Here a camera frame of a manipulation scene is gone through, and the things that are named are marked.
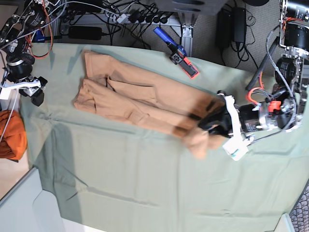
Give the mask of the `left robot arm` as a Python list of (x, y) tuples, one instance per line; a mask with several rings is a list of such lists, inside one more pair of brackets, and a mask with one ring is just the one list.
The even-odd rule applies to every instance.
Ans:
[(200, 120), (198, 127), (227, 138), (237, 132), (246, 135), (298, 127), (308, 99), (308, 21), (307, 0), (281, 0), (279, 25), (275, 27), (278, 36), (270, 43), (274, 30), (268, 34), (267, 53), (246, 86), (249, 104), (228, 103), (233, 97), (219, 91), (223, 106)]

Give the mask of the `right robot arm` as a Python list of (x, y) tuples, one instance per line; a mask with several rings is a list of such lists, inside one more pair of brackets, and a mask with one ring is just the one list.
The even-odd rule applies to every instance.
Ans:
[(64, 13), (66, 3), (58, 0), (27, 0), (23, 11), (14, 14), (0, 31), (0, 52), (4, 67), (0, 81), (0, 98), (7, 99), (12, 90), (30, 97), (32, 104), (40, 106), (44, 101), (44, 89), (48, 83), (43, 77), (32, 75), (36, 60), (48, 53), (35, 55), (33, 39), (44, 36), (44, 30), (52, 31), (51, 24)]

